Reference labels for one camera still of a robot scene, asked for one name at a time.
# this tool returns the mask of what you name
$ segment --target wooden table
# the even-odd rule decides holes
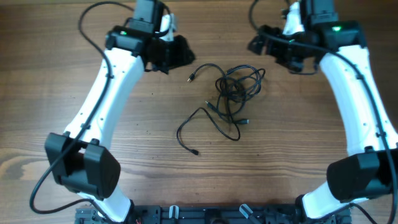
[[[197,59],[170,75],[147,73],[133,89],[114,132],[111,152],[122,165],[121,188],[136,205],[239,205],[284,202],[325,181],[328,165],[346,156],[346,141],[331,88],[321,73],[289,75],[269,56],[246,50],[255,32],[248,22],[251,1],[168,2],[179,17]],[[29,209],[31,190],[49,166],[44,141],[62,133],[82,105],[101,58],[77,32],[77,19],[88,4],[0,7],[0,223],[71,223],[74,209],[36,215]],[[261,1],[258,23],[283,26],[283,1]],[[338,1],[340,19],[362,23],[374,77],[391,121],[398,126],[397,4],[392,1]],[[130,13],[104,6],[87,17],[84,28],[103,45],[104,35]],[[225,70],[248,63],[265,68],[261,94],[240,118],[242,138],[224,138],[204,114],[184,127],[184,142],[201,152],[181,148],[178,126],[205,100],[214,102],[220,74],[201,72],[203,63]],[[234,128],[229,133],[236,134]],[[52,177],[36,204],[54,208],[77,199]],[[387,220],[390,196],[365,203],[380,223]],[[355,223],[368,223],[354,211]]]

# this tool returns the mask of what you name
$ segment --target green light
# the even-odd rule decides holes
[[[339,32],[341,30],[341,26],[335,26],[331,28],[335,32]]]

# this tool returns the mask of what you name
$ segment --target wooden tabletop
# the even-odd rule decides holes
[[[119,181],[136,205],[226,205],[292,203],[325,181],[332,162],[346,157],[346,140],[331,88],[322,73],[290,75],[270,56],[246,50],[255,32],[248,22],[251,1],[172,1],[179,34],[197,56],[170,75],[147,73],[135,86],[114,132],[111,152],[122,165]],[[30,193],[49,166],[44,141],[62,133],[82,105],[101,63],[99,54],[77,31],[88,4],[0,7],[0,223],[72,223],[74,209],[34,214]],[[284,25],[283,1],[261,1],[259,24]],[[338,1],[341,20],[359,21],[366,33],[374,78],[391,121],[398,126],[398,16],[393,1]],[[124,9],[93,10],[84,28],[103,46],[104,35],[131,16]],[[220,74],[202,71],[203,63],[227,70],[240,64],[266,69],[261,94],[239,118],[238,142],[224,138],[199,114],[182,133],[194,156],[180,147],[175,132],[205,101],[215,102]],[[236,130],[218,121],[228,133]],[[391,196],[365,203],[379,223],[387,221]],[[52,177],[36,200],[54,208],[77,199]],[[355,223],[368,223],[354,210]]]

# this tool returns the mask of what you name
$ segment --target wood grain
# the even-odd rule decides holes
[[[120,161],[120,184],[137,205],[224,205],[291,203],[325,181],[327,166],[345,153],[343,123],[326,78],[289,75],[268,56],[246,50],[254,37],[250,1],[168,2],[197,56],[194,64],[170,75],[145,74],[130,95],[115,130],[111,152]],[[99,69],[100,56],[76,30],[88,4],[0,7],[0,223],[71,223],[74,210],[40,216],[29,210],[30,192],[48,167],[43,144],[61,133],[82,105]],[[374,77],[391,121],[398,125],[398,16],[393,1],[338,1],[340,19],[362,23]],[[258,23],[282,26],[283,1],[261,1]],[[116,7],[91,12],[84,28],[97,43],[129,12]],[[205,115],[184,127],[182,138],[198,149],[182,149],[175,132],[205,100],[215,101],[216,70],[206,69],[191,84],[197,66],[213,62],[224,69],[248,63],[265,68],[261,94],[240,118],[238,142],[225,139]],[[227,125],[234,135],[236,131]],[[37,206],[53,208],[78,198],[46,180]],[[380,223],[389,197],[366,208]],[[354,213],[355,223],[367,223]]]

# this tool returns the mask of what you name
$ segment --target wood surface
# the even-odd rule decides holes
[[[170,75],[147,73],[130,94],[114,132],[111,152],[122,165],[120,185],[136,205],[239,205],[292,203],[325,181],[327,166],[346,157],[346,140],[331,88],[321,73],[289,75],[269,56],[246,50],[255,32],[248,22],[251,1],[168,2],[179,17],[179,34],[197,56],[192,65]],[[88,4],[0,7],[0,223],[72,223],[74,208],[34,214],[28,205],[35,183],[49,166],[44,141],[62,133],[82,105],[97,75],[101,58],[77,31],[77,19]],[[283,1],[261,1],[259,24],[282,26]],[[398,126],[398,16],[394,1],[338,1],[341,20],[359,21],[366,33],[371,65],[384,106]],[[99,7],[84,28],[103,45],[104,35],[129,12]],[[223,69],[248,63],[265,68],[261,94],[239,118],[242,138],[224,138],[204,114],[188,123],[182,139],[198,149],[181,148],[175,132],[205,100],[215,102],[220,74],[202,71],[203,63]],[[236,135],[233,127],[220,125]],[[77,199],[52,177],[36,204],[54,208]],[[365,203],[385,223],[390,196]],[[368,223],[354,210],[355,223]]]

